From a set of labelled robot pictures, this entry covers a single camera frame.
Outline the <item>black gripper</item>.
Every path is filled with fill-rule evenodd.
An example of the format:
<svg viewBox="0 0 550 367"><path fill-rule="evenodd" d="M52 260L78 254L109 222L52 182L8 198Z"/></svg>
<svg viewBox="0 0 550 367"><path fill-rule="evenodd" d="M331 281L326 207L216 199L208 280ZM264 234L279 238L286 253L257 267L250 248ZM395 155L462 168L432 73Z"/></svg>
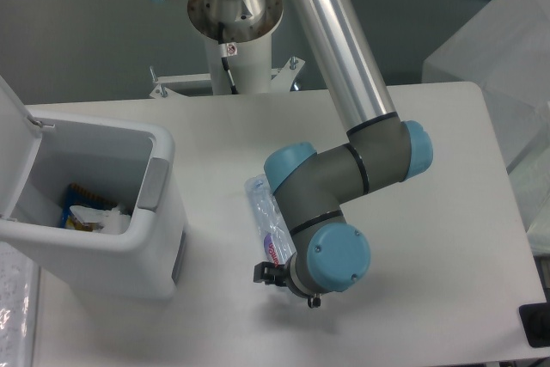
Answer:
<svg viewBox="0 0 550 367"><path fill-rule="evenodd" d="M269 261L262 261L254 266L253 281L257 284L272 284L277 287L289 288L289 271L285 266ZM322 294L315 293L308 297L308 306L317 309L321 306Z"/></svg>

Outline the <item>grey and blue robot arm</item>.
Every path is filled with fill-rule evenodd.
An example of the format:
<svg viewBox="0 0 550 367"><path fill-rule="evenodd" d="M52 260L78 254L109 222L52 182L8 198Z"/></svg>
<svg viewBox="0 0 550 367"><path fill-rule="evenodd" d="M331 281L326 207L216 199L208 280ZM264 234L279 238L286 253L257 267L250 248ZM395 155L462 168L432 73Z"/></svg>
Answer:
<svg viewBox="0 0 550 367"><path fill-rule="evenodd" d="M291 144L267 157L266 180L295 250L281 264L259 263L254 281L284 287L317 308L370 266L369 243L346 221L343 205L423 174L433 149L421 124L400 118L351 1L292 1L346 140L324 150ZM283 11L283 0L187 0L214 94L275 89L271 35Z"/></svg>

